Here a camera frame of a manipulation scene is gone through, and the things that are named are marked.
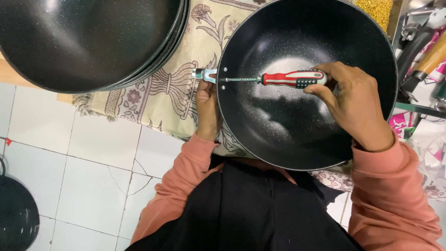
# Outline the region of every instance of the white floor tile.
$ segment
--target white floor tile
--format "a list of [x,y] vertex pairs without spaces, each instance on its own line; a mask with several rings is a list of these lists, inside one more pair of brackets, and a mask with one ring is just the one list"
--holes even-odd
[[141,125],[76,114],[68,155],[131,170]]
[[0,138],[0,157],[3,156],[5,140]]
[[143,126],[133,171],[162,178],[172,168],[173,160],[181,152],[183,143],[179,139]]
[[18,86],[8,138],[66,154],[74,119],[74,106],[56,100],[57,94]]
[[341,222],[342,212],[344,211],[345,200],[347,199],[348,193],[345,192],[338,197],[334,203],[330,203],[327,207],[327,213],[335,219],[337,222]]
[[51,251],[114,251],[117,237],[56,221]]
[[345,205],[344,215],[342,215],[341,225],[348,227],[348,222],[350,221],[351,216],[351,192],[348,193],[347,204]]
[[12,103],[16,86],[0,83],[0,137],[8,135],[9,119],[11,118]]
[[122,237],[118,237],[118,241],[116,242],[115,251],[124,251],[126,248],[130,246],[130,240]]
[[120,237],[132,239],[141,210],[147,205],[149,200],[155,197],[156,192],[154,188],[158,183],[161,183],[161,179],[133,173],[122,216],[121,229],[119,231]]
[[130,175],[68,156],[56,220],[118,236]]
[[39,233],[27,251],[50,251],[56,220],[40,216]]
[[4,158],[6,176],[29,190],[40,215],[55,218],[66,155],[12,142],[6,146]]
[[446,247],[446,202],[429,200],[429,205],[440,217],[440,226],[443,229],[443,236],[437,242]]

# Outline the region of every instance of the pink sleeve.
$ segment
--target pink sleeve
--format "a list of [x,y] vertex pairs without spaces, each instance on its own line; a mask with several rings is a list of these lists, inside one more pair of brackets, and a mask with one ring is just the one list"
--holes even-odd
[[367,251],[444,250],[439,218],[421,187],[418,156],[398,141],[387,151],[353,148],[349,233]]
[[187,196],[204,179],[217,144],[202,140],[195,133],[183,144],[173,167],[155,186],[156,195],[142,210],[131,243],[154,233],[164,223],[178,219]]

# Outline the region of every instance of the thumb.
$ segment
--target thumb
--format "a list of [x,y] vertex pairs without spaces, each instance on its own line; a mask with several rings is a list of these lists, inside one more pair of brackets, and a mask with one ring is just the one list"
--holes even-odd
[[304,93],[319,97],[328,107],[336,107],[338,100],[331,90],[321,84],[311,84],[304,89]]

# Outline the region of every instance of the person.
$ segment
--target person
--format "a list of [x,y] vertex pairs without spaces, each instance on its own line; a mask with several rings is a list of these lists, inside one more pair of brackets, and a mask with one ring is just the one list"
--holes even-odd
[[317,84],[304,92],[322,99],[354,139],[348,233],[326,212],[324,193],[309,175],[244,158],[209,170],[221,119],[215,86],[200,82],[198,129],[155,186],[127,251],[444,250],[418,157],[384,120],[376,80],[340,62],[315,69],[337,81],[340,92]]

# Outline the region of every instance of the black pants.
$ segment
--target black pants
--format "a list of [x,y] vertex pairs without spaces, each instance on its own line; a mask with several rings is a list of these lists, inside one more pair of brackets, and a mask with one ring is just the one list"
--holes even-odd
[[[211,154],[211,164],[209,170],[219,166],[221,163],[230,159],[230,157],[224,157],[216,154]],[[286,170],[286,172],[296,181],[297,185],[304,188],[307,191],[313,192],[322,205],[327,208],[328,204],[334,202],[337,196],[343,194],[343,191],[339,191],[333,188],[329,188],[322,184],[319,180],[313,178],[307,172],[298,172]]]

